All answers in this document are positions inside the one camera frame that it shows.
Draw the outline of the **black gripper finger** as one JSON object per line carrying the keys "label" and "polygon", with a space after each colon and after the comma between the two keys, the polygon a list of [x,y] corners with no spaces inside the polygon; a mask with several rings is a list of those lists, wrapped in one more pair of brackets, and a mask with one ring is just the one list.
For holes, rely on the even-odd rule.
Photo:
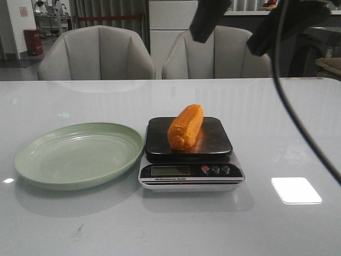
{"label": "black gripper finger", "polygon": [[205,43],[230,5],[230,0],[198,1],[197,10],[189,27],[192,39]]}
{"label": "black gripper finger", "polygon": [[275,46],[278,33],[285,40],[331,16],[326,1],[280,1],[247,41],[251,53],[262,56]]}

